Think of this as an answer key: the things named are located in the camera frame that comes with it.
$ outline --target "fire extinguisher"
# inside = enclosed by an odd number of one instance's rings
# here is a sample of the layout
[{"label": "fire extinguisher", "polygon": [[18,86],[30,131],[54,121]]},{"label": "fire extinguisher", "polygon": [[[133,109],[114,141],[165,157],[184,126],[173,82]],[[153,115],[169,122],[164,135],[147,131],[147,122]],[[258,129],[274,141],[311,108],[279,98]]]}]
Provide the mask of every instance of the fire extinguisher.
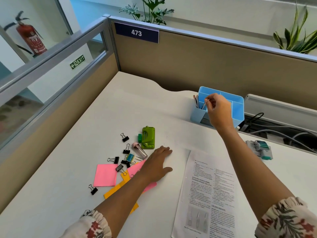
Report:
[{"label": "fire extinguisher", "polygon": [[9,27],[12,27],[18,24],[17,32],[23,38],[23,40],[27,43],[27,45],[32,49],[35,55],[40,55],[47,51],[46,47],[44,46],[43,42],[40,39],[40,34],[36,31],[36,29],[32,25],[24,24],[22,20],[26,20],[29,18],[21,18],[23,11],[20,11],[16,16],[16,23],[10,23],[6,26],[5,30]]}]

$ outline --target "hand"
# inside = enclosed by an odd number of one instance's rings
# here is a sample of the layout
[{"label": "hand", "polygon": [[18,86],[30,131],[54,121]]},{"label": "hand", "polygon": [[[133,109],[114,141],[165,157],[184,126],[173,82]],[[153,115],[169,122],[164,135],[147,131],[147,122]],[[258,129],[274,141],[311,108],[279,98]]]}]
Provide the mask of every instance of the hand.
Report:
[{"label": "hand", "polygon": [[161,146],[154,150],[154,152],[148,157],[148,159],[143,164],[140,175],[143,175],[149,183],[159,181],[162,179],[168,172],[171,172],[173,169],[171,167],[163,168],[164,160],[169,156],[173,151],[169,147],[165,148]]},{"label": "hand", "polygon": [[219,94],[205,98],[210,123],[218,132],[234,129],[231,115],[231,103]]}]

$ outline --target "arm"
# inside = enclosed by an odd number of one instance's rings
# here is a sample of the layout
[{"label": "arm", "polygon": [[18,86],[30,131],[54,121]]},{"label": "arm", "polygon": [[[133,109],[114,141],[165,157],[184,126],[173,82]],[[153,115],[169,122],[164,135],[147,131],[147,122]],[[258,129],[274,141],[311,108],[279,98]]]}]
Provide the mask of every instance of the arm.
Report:
[{"label": "arm", "polygon": [[242,190],[260,221],[272,205],[294,195],[248,148],[234,129],[230,102],[222,95],[211,94],[205,103],[210,123],[222,137]]},{"label": "arm", "polygon": [[170,167],[163,168],[165,158],[171,153],[169,147],[156,149],[128,183],[95,208],[108,221],[112,237],[118,236],[143,190],[173,170]]}]

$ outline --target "pink-capped container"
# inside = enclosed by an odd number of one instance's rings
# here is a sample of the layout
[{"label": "pink-capped container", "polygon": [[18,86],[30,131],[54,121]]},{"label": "pink-capped container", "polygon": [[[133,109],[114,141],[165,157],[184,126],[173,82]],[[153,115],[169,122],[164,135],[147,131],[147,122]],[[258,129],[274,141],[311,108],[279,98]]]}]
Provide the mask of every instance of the pink-capped container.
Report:
[{"label": "pink-capped container", "polygon": [[132,144],[132,147],[137,151],[137,153],[140,155],[140,158],[145,160],[147,158],[147,154],[144,152],[144,150],[141,148],[141,146],[137,143],[134,142]]}]

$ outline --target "left hand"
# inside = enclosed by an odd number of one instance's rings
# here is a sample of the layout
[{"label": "left hand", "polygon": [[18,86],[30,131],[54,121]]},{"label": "left hand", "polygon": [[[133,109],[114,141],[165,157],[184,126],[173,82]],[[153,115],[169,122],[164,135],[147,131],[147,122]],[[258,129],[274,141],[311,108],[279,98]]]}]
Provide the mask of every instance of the left hand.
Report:
[{"label": "left hand", "polygon": [[154,150],[144,162],[140,170],[140,175],[144,176],[149,183],[157,182],[162,179],[168,172],[173,170],[171,167],[163,168],[165,158],[172,152],[169,147],[165,148],[163,146]]}]

